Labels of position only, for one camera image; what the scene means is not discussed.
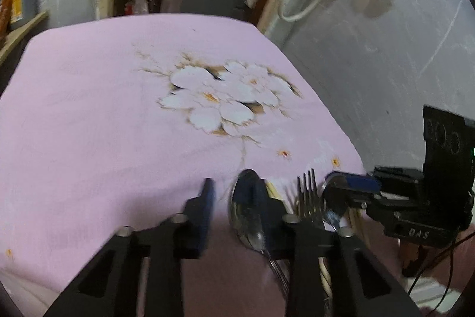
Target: pink tablecloth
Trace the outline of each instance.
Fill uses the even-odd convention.
[[[60,291],[117,227],[156,225],[211,177],[209,246],[184,263],[187,315],[283,315],[264,260],[229,230],[227,194],[244,168],[282,195],[309,168],[363,172],[254,26],[151,15],[46,31],[0,99],[1,265]]]

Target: spoon handle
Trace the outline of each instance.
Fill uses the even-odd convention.
[[[279,280],[280,290],[282,291],[284,297],[287,299],[287,295],[289,294],[289,281],[287,280],[286,275],[275,260],[267,258],[267,263],[269,264],[269,267],[274,273],[274,275]]]

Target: black cable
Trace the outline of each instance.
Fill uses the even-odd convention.
[[[455,239],[452,241],[452,245],[450,246],[450,273],[448,275],[448,282],[447,282],[446,289],[444,291],[444,294],[442,295],[442,298],[437,304],[437,306],[433,308],[429,313],[427,313],[426,317],[429,317],[432,313],[434,313],[437,310],[437,308],[440,306],[442,301],[444,301],[445,296],[447,295],[448,290],[450,289],[450,283],[452,282],[452,275],[454,273],[454,246],[455,246]]]
[[[454,249],[458,246],[460,246],[462,243],[468,241],[470,238],[472,238],[473,236],[475,236],[475,231],[472,232],[471,234],[467,235],[465,238],[459,240],[457,243],[455,243],[454,245]],[[452,248],[452,246],[446,248],[445,250],[443,250],[441,253],[437,254],[435,256],[434,259],[432,259],[427,265],[424,266],[424,268],[419,272],[419,274],[416,275],[416,277],[414,278],[414,282],[412,283],[409,291],[408,291],[408,294],[411,294],[412,292],[412,289],[414,289],[417,281],[419,280],[419,278],[421,278],[422,274],[424,273],[424,271],[426,271],[427,269],[429,269],[433,264],[434,262],[436,262],[440,257],[442,257],[443,255],[445,255],[450,249]]]

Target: screw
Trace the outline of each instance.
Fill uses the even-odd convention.
[[[185,214],[175,214],[171,218],[172,223],[184,224],[188,222],[188,217]]]
[[[338,229],[338,235],[343,237],[343,238],[348,238],[350,236],[355,235],[355,232],[351,227],[340,227]]]
[[[282,220],[288,224],[297,224],[298,222],[300,222],[300,217],[295,214],[285,214],[282,217]]]
[[[130,227],[130,226],[122,226],[120,228],[117,229],[117,231],[115,232],[115,234],[117,236],[130,236],[132,235],[132,233],[134,232],[134,228],[133,227]]]

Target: yellow label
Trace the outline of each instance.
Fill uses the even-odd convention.
[[[21,10],[21,0],[13,0],[11,4],[11,19],[10,23],[15,23],[23,18],[23,12]]]

